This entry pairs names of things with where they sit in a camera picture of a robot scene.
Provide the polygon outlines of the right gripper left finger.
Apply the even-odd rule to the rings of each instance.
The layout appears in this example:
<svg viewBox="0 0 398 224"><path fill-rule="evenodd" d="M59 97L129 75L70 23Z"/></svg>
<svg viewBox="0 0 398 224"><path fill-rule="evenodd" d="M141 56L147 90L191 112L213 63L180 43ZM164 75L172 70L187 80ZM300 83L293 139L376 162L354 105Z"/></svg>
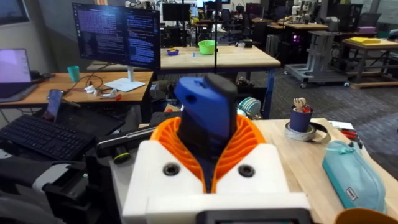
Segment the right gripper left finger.
<svg viewBox="0 0 398 224"><path fill-rule="evenodd" d="M160 123L140 143L123 207L125 223L195 223L193 197L205 193L203 171L177 136L181 118Z"/></svg>

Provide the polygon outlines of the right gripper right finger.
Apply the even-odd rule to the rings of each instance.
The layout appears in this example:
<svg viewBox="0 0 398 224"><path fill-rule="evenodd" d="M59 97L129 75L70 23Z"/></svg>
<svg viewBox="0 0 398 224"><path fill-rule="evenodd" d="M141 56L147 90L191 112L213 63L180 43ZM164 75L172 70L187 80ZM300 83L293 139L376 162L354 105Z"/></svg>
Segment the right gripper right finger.
<svg viewBox="0 0 398 224"><path fill-rule="evenodd" d="M216 163L211 192L288 192L277 148L250 119L237 115L235 122L236 131Z"/></svg>

